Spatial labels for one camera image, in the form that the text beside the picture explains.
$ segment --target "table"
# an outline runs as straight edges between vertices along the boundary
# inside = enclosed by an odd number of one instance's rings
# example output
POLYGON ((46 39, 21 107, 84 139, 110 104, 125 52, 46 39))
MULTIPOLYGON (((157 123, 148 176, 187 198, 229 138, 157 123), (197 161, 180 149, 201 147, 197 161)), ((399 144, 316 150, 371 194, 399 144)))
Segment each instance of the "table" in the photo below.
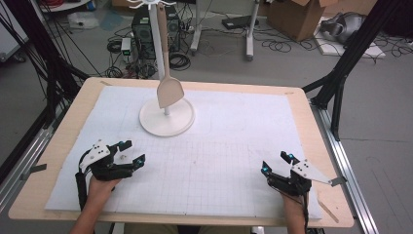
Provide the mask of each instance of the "table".
MULTIPOLYGON (((39 220, 74 220, 79 212, 56 212, 44 209, 60 167, 71 147, 76 141, 86 119, 92 111, 100 91, 105 86, 126 86, 156 88, 158 81, 126 80, 109 78, 90 78, 82 87, 79 95, 66 113, 56 130, 50 144, 40 158, 38 165, 47 164, 45 171, 32 174, 21 190, 9 216, 16 219, 39 220)), ((182 82, 185 90, 238 92, 251 94, 284 95, 288 98, 294 116, 294 121, 307 158, 327 176, 333 178, 336 174, 329 159, 327 149, 319 132, 310 105, 304 92, 299 88, 266 87, 232 84, 212 84, 182 82)), ((354 224, 349 205, 340 186, 331 187, 314 182, 317 189, 323 219, 311 220, 313 227, 351 227, 354 224)), ((123 214, 107 213, 99 217, 100 221, 115 222, 145 222, 145 223, 175 223, 200 225, 251 225, 251 226, 282 226, 280 219, 257 217, 222 217, 222 216, 190 216, 165 214, 123 214)))

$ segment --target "white board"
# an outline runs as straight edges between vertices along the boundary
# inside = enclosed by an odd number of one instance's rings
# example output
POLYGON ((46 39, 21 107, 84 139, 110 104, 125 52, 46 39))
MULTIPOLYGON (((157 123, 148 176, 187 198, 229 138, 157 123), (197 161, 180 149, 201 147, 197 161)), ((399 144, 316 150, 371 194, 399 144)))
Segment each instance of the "white board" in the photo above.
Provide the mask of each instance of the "white board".
MULTIPOLYGON (((139 124, 141 106, 156 89, 105 87, 59 173, 47 210, 78 211, 74 175, 79 159, 98 140, 132 141, 117 163, 146 154, 145 166, 117 185, 108 212, 282 217, 282 198, 261 174, 265 160, 288 176, 280 152, 304 159, 284 96, 186 91, 196 119, 180 136, 161 138, 139 124)), ((316 193, 310 218, 321 218, 316 193)))

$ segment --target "gray floor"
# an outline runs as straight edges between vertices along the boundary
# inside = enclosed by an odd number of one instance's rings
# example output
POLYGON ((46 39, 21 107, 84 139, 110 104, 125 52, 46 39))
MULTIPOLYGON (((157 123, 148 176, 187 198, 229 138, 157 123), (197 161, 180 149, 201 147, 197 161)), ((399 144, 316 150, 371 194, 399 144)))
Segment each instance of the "gray floor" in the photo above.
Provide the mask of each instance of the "gray floor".
MULTIPOLYGON (((131 19, 119 18, 107 10, 98 10, 96 15, 101 22, 113 19, 112 23, 105 24, 105 29, 76 31, 71 36, 97 70, 102 71, 108 64, 106 39, 117 29, 130 25, 131 19)), ((224 29, 219 20, 219 16, 207 18, 203 25, 224 29)), ((260 21, 258 29, 268 28, 264 19, 260 21)), ((303 87, 326 75, 339 59, 322 56, 319 50, 306 51, 292 43, 289 53, 274 52, 254 41, 254 60, 246 61, 244 44, 242 36, 203 32, 200 52, 190 57, 191 67, 172 71, 171 76, 183 81, 303 87)), ((78 68, 94 73, 72 44, 67 41, 66 46, 78 68)), ((409 101, 413 98, 412 61, 412 55, 395 58, 389 53, 377 64, 364 58, 350 74, 344 92, 340 136, 380 233, 413 230, 413 108, 409 101)), ((2 163, 44 108, 45 101, 29 62, 2 64, 0 94, 2 163)), ((60 233, 72 225, 10 220, 7 212, 8 207, 0 215, 0 233, 60 233)), ((350 229, 325 230, 361 233, 357 223, 350 229)), ((286 231, 268 227, 266 233, 286 231)))

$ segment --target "aluminum frame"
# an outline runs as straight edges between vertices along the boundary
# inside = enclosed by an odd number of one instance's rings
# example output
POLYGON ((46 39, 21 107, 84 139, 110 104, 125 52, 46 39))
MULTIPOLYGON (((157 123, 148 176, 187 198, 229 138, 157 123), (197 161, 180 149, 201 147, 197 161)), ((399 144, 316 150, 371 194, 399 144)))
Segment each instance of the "aluminum frame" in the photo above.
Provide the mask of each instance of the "aluminum frame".
POLYGON ((348 181, 346 183, 347 192, 352 199, 361 228, 366 234, 378 234, 379 231, 377 229, 376 223, 374 222, 373 216, 371 215, 371 212, 368 209, 368 206, 361 193, 360 187, 358 186, 356 176, 353 173, 352 166, 350 165, 347 154, 344 151, 343 144, 335 139, 334 134, 330 130, 331 117, 328 111, 317 108, 317 111, 315 113, 319 115, 319 118, 322 121, 322 127, 327 136, 327 140, 330 143, 336 164, 340 169, 341 174, 348 181))

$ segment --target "paddle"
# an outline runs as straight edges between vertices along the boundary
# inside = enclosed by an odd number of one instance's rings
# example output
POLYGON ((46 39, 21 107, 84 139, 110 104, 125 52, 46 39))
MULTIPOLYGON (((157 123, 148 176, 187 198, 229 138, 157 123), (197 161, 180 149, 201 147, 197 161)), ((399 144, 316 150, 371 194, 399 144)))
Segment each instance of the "paddle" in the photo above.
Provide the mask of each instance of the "paddle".
POLYGON ((158 86, 157 94, 159 107, 165 108, 181 100, 184 94, 181 83, 169 75, 167 14, 165 12, 164 4, 159 3, 157 6, 157 11, 165 67, 165 77, 158 86))

